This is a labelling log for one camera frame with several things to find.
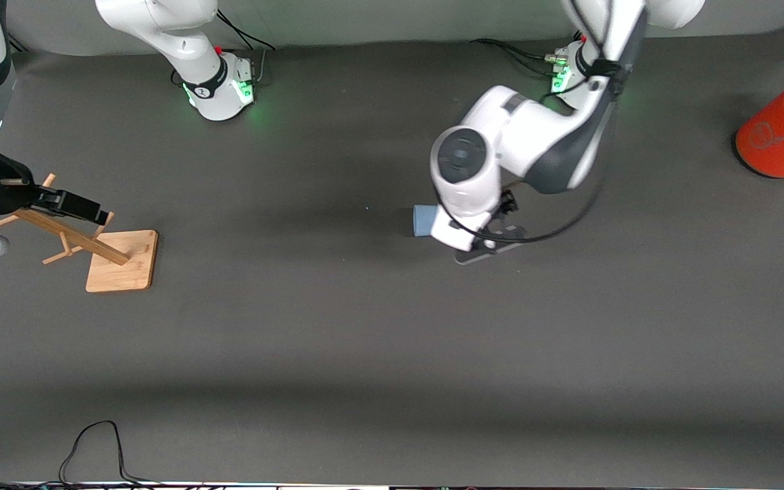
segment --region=black cable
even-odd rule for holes
[[[589,211],[591,211],[591,208],[595,205],[595,202],[598,201],[598,196],[600,196],[601,189],[604,187],[605,179],[606,179],[606,172],[604,172],[604,176],[601,177],[601,180],[598,183],[598,185],[595,186],[595,190],[594,192],[591,193],[591,197],[589,197],[589,201],[585,202],[585,205],[582,207],[582,209],[579,210],[578,213],[576,213],[575,217],[573,217],[572,220],[567,221],[567,223],[564,223],[562,226],[558,227],[557,229],[554,229],[551,232],[543,233],[542,235],[529,236],[528,238],[504,238],[503,236],[500,235],[489,235],[488,233],[481,233],[479,231],[474,231],[472,229],[469,229],[469,227],[466,227],[463,224],[461,224],[459,220],[455,219],[455,217],[451,213],[449,213],[449,210],[447,209],[446,205],[444,204],[444,201],[441,199],[440,193],[438,192],[438,187],[434,187],[434,189],[435,189],[435,196],[436,198],[438,198],[438,202],[441,208],[444,208],[445,213],[449,216],[449,219],[452,220],[452,223],[455,223],[456,226],[470,233],[470,235],[476,236],[476,238],[481,238],[483,240],[491,240],[492,242],[498,242],[498,243],[534,243],[534,242],[542,242],[544,240],[548,240],[550,238],[559,236],[561,235],[561,233],[564,233],[567,230],[574,227],[577,223],[579,223],[579,221],[582,221],[582,219],[585,218],[585,215],[588,214]]]
[[[80,438],[84,437],[84,434],[86,434],[86,432],[89,431],[91,428],[94,428],[96,425],[102,425],[102,424],[110,424],[113,427],[113,429],[114,429],[114,437],[117,438],[117,469],[119,471],[119,476],[124,481],[128,481],[131,484],[134,484],[134,485],[136,485],[138,487],[147,487],[147,486],[144,486],[144,484],[140,482],[140,480],[149,481],[149,480],[147,480],[147,478],[139,478],[139,477],[133,476],[133,475],[129,474],[127,469],[125,469],[125,460],[123,458],[123,444],[122,444],[122,442],[120,441],[120,438],[119,438],[119,430],[117,428],[117,423],[114,422],[114,421],[99,421],[99,422],[95,422],[93,424],[90,424],[90,425],[87,425],[87,426],[84,427],[84,430],[82,430],[80,432],[80,434],[78,434],[78,437],[75,438],[74,444],[72,444],[72,446],[71,446],[71,452],[68,453],[68,456],[65,457],[65,459],[62,462],[62,464],[59,465],[59,474],[57,474],[57,476],[59,477],[59,481],[61,481],[63,484],[66,484],[66,485],[69,484],[68,480],[66,480],[66,477],[65,477],[65,471],[66,471],[66,468],[68,468],[69,462],[71,462],[71,458],[74,458],[75,453],[78,452],[78,446],[80,444]]]
[[[524,56],[525,58],[544,61],[544,57],[542,55],[526,52],[526,50],[513,46],[513,44],[506,43],[505,41],[499,41],[498,39],[492,39],[491,37],[480,37],[479,39],[474,39],[471,41],[471,43],[492,44],[492,46],[498,46],[505,50],[511,50],[511,52],[514,52],[520,56]]]
[[[225,15],[221,16],[220,20],[223,21],[224,24],[226,24],[229,27],[231,27],[235,31],[235,33],[237,33],[237,35],[240,36],[240,38],[242,38],[244,43],[246,43],[246,45],[249,46],[250,49],[253,49],[252,44],[250,44],[250,42],[248,40],[246,40],[246,38],[242,35],[242,31],[240,29],[238,29],[237,27],[235,27],[234,25],[232,25],[231,22],[229,22],[228,18],[226,18]],[[265,43],[265,41],[260,41],[260,42],[264,43],[264,44],[267,44],[268,46],[271,46],[271,44]],[[261,81],[262,80],[262,75],[265,74],[265,54],[267,54],[267,50],[262,50],[262,58],[261,58],[261,62],[259,63],[259,77],[256,78],[256,80],[255,80],[256,82]],[[177,72],[177,69],[172,69],[171,70],[171,74],[168,75],[168,81],[171,82],[172,86],[180,86],[181,84],[183,84],[184,80],[183,80],[183,78],[181,78],[180,81],[174,80],[175,75],[180,77],[180,74]]]
[[[259,39],[258,37],[255,37],[255,36],[251,36],[251,35],[247,34],[246,32],[243,32],[243,31],[242,31],[242,30],[240,30],[239,28],[237,28],[237,26],[235,26],[235,25],[234,25],[234,24],[233,24],[233,23],[230,21],[230,19],[228,19],[228,17],[226,16],[226,14],[224,14],[224,13],[222,12],[222,10],[217,10],[217,16],[218,16],[218,18],[220,18],[220,20],[221,20],[221,21],[223,21],[223,22],[224,22],[226,25],[228,25],[228,26],[229,26],[229,27],[231,27],[231,28],[232,28],[232,29],[233,29],[235,32],[237,32],[237,34],[238,34],[239,36],[242,36],[242,35],[243,35],[243,36],[249,37],[249,38],[251,38],[253,41],[256,41],[257,43],[262,43],[262,44],[265,44],[265,46],[267,46],[267,47],[270,47],[270,48],[271,48],[271,50],[277,50],[277,48],[275,48],[275,47],[274,47],[274,46],[272,46],[271,44],[267,43],[266,41],[263,41],[263,40]],[[251,46],[251,44],[249,43],[249,41],[246,41],[246,40],[244,40],[244,42],[245,42],[246,44],[248,44],[248,46],[250,46],[250,49],[252,49],[252,46]]]
[[[249,490],[246,485],[239,485],[243,490]],[[226,487],[183,487],[183,485],[171,483],[150,482],[150,484],[134,484],[130,481],[122,483],[63,483],[62,481],[44,481],[37,484],[24,484],[16,482],[0,482],[0,490],[115,490],[128,489],[137,490],[139,488],[152,490],[222,490]]]
[[[28,52],[29,49],[26,48],[25,44],[21,43],[20,40],[14,37],[10,32],[6,32],[5,37],[8,39],[8,43],[18,52]]]
[[[545,69],[535,68],[534,66],[529,65],[525,61],[525,59],[519,58],[519,56],[524,56],[527,59],[532,59],[532,60],[539,59],[542,61],[544,59],[543,56],[538,56],[536,54],[526,52],[525,50],[520,50],[519,48],[513,46],[512,44],[504,43],[504,41],[498,41],[497,39],[489,39],[487,37],[481,39],[474,39],[473,41],[471,41],[471,43],[491,44],[492,46],[498,46],[504,51],[505,54],[507,54],[507,56],[513,59],[514,62],[516,62],[520,66],[523,66],[523,68],[528,69],[528,71],[531,71],[533,74],[541,75],[541,77],[547,77],[547,78],[552,78],[555,75],[552,71],[545,71]]]
[[[579,87],[584,86],[584,84],[586,82],[588,82],[588,81],[589,81],[588,78],[583,78],[582,80],[579,80],[578,82],[576,82],[576,84],[573,84],[572,86],[567,87],[566,89],[562,90],[561,92],[547,92],[545,94],[542,94],[542,96],[540,96],[540,99],[538,99],[538,103],[544,103],[545,100],[547,100],[549,97],[560,96],[560,95],[562,95],[564,93],[571,93],[571,92],[575,91],[576,89],[578,89]]]
[[[231,24],[229,19],[225,15],[223,15],[220,12],[220,10],[217,10],[217,18],[220,19],[221,21],[223,21],[223,24],[229,26],[231,28],[231,30],[233,30],[234,33],[237,34],[238,37],[240,37],[240,40],[244,41],[244,44],[246,44],[246,46],[248,46],[251,50],[253,49],[252,44],[250,44],[250,42],[248,40],[246,40],[246,37],[244,37],[243,32],[241,32],[240,29],[235,27],[234,24]]]

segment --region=gray wall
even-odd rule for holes
[[[220,0],[244,31],[277,46],[378,41],[455,41],[475,37],[547,39],[572,31],[558,0]],[[152,52],[110,29],[93,0],[10,0],[9,28],[26,46],[71,55]],[[713,36],[784,27],[784,0],[706,0],[678,31],[653,36]],[[221,22],[204,28],[215,44],[242,46]]]

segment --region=cable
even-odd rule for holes
[[[612,19],[613,0],[608,0],[608,3],[607,3],[607,19],[606,19],[606,21],[604,21],[604,37],[601,38],[600,43],[598,43],[598,39],[596,37],[594,37],[594,33],[591,30],[591,26],[588,24],[588,22],[585,21],[583,13],[581,12],[581,10],[579,10],[579,5],[576,3],[576,0],[570,0],[570,4],[572,4],[573,10],[576,13],[576,16],[578,16],[579,22],[581,22],[581,24],[583,25],[583,28],[585,29],[586,37],[588,37],[592,41],[594,41],[595,46],[598,47],[598,54],[600,54],[598,56],[598,60],[606,59],[606,56],[604,56],[604,43],[606,43],[606,38],[607,38],[607,36],[609,35],[609,32],[610,32],[610,24],[612,24],[612,22],[613,22],[613,19]],[[572,92],[576,88],[578,88],[578,87],[582,86],[583,84],[585,84],[586,82],[588,82],[590,80],[590,78],[591,78],[591,75],[585,74],[585,78],[580,80],[574,86],[571,86],[571,87],[567,88],[566,90],[563,90],[562,92],[559,92],[559,93],[552,93],[552,92],[545,93],[543,96],[541,96],[541,98],[538,100],[538,102],[542,103],[545,99],[547,99],[547,97],[551,97],[553,95],[558,96],[558,95],[563,94],[563,93]],[[554,237],[556,237],[558,235],[561,235],[561,233],[564,233],[567,230],[571,229],[577,223],[579,223],[579,221],[581,221],[583,218],[585,218],[585,215],[589,213],[591,208],[594,206],[595,202],[598,200],[598,196],[600,196],[600,193],[601,193],[600,191],[604,187],[604,181],[605,180],[606,180],[606,171],[604,171],[604,175],[601,177],[600,182],[595,187],[594,192],[592,192],[591,196],[589,197],[589,201],[586,201],[586,204],[579,210],[578,213],[576,213],[575,217],[573,217],[572,219],[567,221],[567,223],[564,223],[562,226],[558,227],[557,229],[554,229],[551,232],[543,233],[542,235],[529,236],[527,238],[504,238],[503,236],[488,235],[488,233],[481,233],[479,231],[474,231],[472,229],[469,229],[469,227],[466,227],[463,224],[461,224],[459,220],[455,219],[455,217],[451,213],[449,213],[449,210],[447,209],[446,204],[444,204],[444,200],[441,199],[441,195],[438,192],[438,187],[432,186],[432,189],[435,191],[435,196],[436,196],[436,198],[438,198],[439,205],[441,206],[441,208],[444,208],[444,211],[446,212],[446,214],[448,214],[449,219],[451,219],[453,221],[453,223],[455,223],[456,226],[460,227],[460,229],[463,229],[463,230],[467,231],[468,233],[470,233],[470,235],[473,235],[476,238],[480,238],[482,240],[489,240],[489,241],[498,242],[498,243],[534,243],[534,242],[542,242],[544,240],[548,240],[548,239],[554,238]]]
[[[519,54],[520,56],[525,56],[525,58],[536,59],[539,61],[544,60],[542,55],[526,52],[526,50],[513,46],[513,44],[505,43],[505,41],[499,41],[497,39],[492,39],[491,37],[480,37],[479,39],[474,39],[471,41],[471,43],[492,44],[492,46],[498,46],[505,50],[511,50],[511,52]]]
[[[455,223],[456,226],[470,233],[470,235],[476,236],[476,238],[481,238],[483,240],[489,240],[498,243],[534,243],[534,242],[542,242],[544,240],[548,240],[550,238],[559,236],[561,235],[561,233],[564,233],[567,230],[574,227],[577,223],[579,223],[579,221],[582,221],[582,219],[585,218],[585,215],[588,214],[589,211],[591,211],[591,208],[595,205],[595,202],[598,201],[598,196],[600,196],[601,189],[604,187],[605,179],[606,179],[606,172],[604,172],[604,175],[601,177],[600,182],[595,187],[594,192],[591,193],[591,197],[589,197],[589,201],[585,202],[585,205],[579,210],[578,213],[576,213],[575,217],[573,217],[572,220],[567,221],[567,223],[564,223],[562,226],[558,227],[557,229],[554,229],[551,232],[543,233],[542,235],[529,236],[528,238],[504,238],[500,235],[488,235],[488,233],[481,233],[479,231],[474,231],[472,229],[469,229],[469,227],[466,227],[463,224],[461,224],[459,220],[455,219],[455,217],[451,213],[449,213],[449,210],[447,209],[446,205],[444,204],[444,201],[441,199],[440,193],[438,192],[438,187],[434,186],[434,190],[435,190],[435,196],[436,198],[438,198],[438,203],[440,204],[441,208],[444,208],[445,213],[449,216],[449,219],[452,220],[452,223]]]
[[[6,36],[8,39],[8,43],[17,51],[17,52],[28,52],[26,46],[20,42],[20,40],[14,37],[13,34],[10,32],[6,32]]]
[[[262,50],[262,61],[259,62],[259,77],[256,77],[256,83],[262,81],[262,77],[265,75],[265,54],[268,53],[268,50]]]
[[[244,34],[240,31],[240,29],[238,29],[233,24],[231,24],[228,18],[222,13],[220,13],[220,10],[217,10],[217,18],[220,18],[220,20],[223,21],[223,24],[231,27],[231,30],[233,30],[234,33],[237,34],[238,37],[240,37],[240,40],[244,41],[244,44],[246,44],[246,46],[248,46],[251,50],[253,49],[252,44],[250,44],[250,42],[246,40],[246,37],[244,37]]]
[[[270,47],[270,48],[271,48],[271,50],[277,50],[277,48],[273,47],[271,44],[269,44],[269,43],[267,43],[267,42],[265,42],[265,41],[263,41],[263,40],[259,39],[258,37],[253,37],[253,36],[250,36],[250,35],[249,35],[249,34],[247,34],[246,32],[243,32],[242,30],[240,30],[239,28],[237,28],[237,27],[236,27],[234,24],[231,24],[231,21],[230,21],[230,19],[228,19],[228,17],[226,16],[226,14],[224,14],[224,13],[222,12],[222,10],[217,10],[217,16],[218,16],[218,18],[220,18],[220,20],[221,20],[221,21],[223,21],[223,22],[224,22],[224,24],[226,24],[226,25],[228,25],[229,27],[231,27],[231,30],[233,30],[233,31],[237,32],[237,34],[238,34],[240,37],[242,37],[242,39],[244,38],[244,36],[246,36],[246,37],[249,37],[249,38],[251,38],[253,41],[256,41],[257,43],[262,43],[262,44],[265,44],[265,46],[267,46],[267,47]],[[246,43],[246,45],[247,45],[247,46],[250,46],[250,49],[252,49],[252,44],[250,44],[248,40],[244,39],[244,42]]]
[[[130,475],[129,472],[127,471],[127,469],[125,469],[125,460],[123,458],[123,444],[122,444],[122,442],[120,441],[120,438],[119,438],[119,430],[117,428],[117,423],[114,422],[114,421],[99,421],[99,422],[96,422],[96,423],[93,423],[93,424],[90,424],[90,425],[87,425],[87,426],[84,427],[84,430],[82,430],[80,432],[80,434],[78,434],[78,437],[75,438],[74,444],[72,444],[72,446],[71,446],[71,452],[68,453],[68,456],[65,457],[65,459],[62,462],[62,464],[59,465],[59,474],[57,474],[57,476],[59,477],[59,481],[61,481],[63,484],[66,484],[66,485],[68,484],[68,480],[66,480],[66,477],[65,477],[65,471],[66,471],[66,468],[68,468],[69,462],[71,462],[71,458],[74,458],[75,453],[78,452],[78,446],[80,444],[80,438],[84,437],[84,434],[86,434],[86,432],[89,431],[91,428],[94,428],[96,425],[102,425],[102,424],[110,424],[113,427],[113,429],[114,429],[114,437],[117,438],[117,469],[119,471],[119,476],[123,480],[128,481],[131,484],[134,484],[134,485],[136,485],[138,487],[146,487],[139,480],[149,481],[149,480],[147,480],[147,478],[139,478],[139,477]]]
[[[513,59],[514,62],[516,62],[520,66],[523,66],[524,68],[528,69],[528,71],[531,71],[533,74],[541,75],[541,77],[547,77],[547,78],[552,78],[555,75],[551,71],[545,71],[545,69],[535,68],[534,66],[531,66],[528,63],[526,63],[525,60],[519,58],[519,56],[523,56],[523,58],[526,58],[526,59],[542,61],[542,60],[544,60],[543,56],[539,56],[539,55],[536,55],[534,53],[526,52],[526,50],[521,50],[518,47],[513,46],[512,44],[504,43],[504,41],[498,41],[497,39],[491,39],[491,38],[488,38],[488,37],[482,37],[480,39],[474,39],[473,41],[471,41],[471,43],[491,44],[492,46],[498,46],[499,48],[504,50],[504,53],[506,53],[507,56],[510,56],[510,58]]]

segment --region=gray table surface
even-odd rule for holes
[[[532,47],[550,49],[557,43]],[[18,223],[0,259],[0,480],[47,480],[121,425],[165,480],[784,488],[784,180],[729,137],[784,89],[784,31],[650,39],[575,229],[467,267],[407,236],[427,155],[492,84],[476,44],[267,56],[258,103],[202,120],[161,56],[22,60],[0,151],[156,229],[155,282]],[[588,185],[520,192],[550,229]],[[115,478],[89,434],[72,478]]]

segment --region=blue object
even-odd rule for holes
[[[435,224],[438,206],[417,204],[413,207],[413,236],[431,235],[431,227]]]

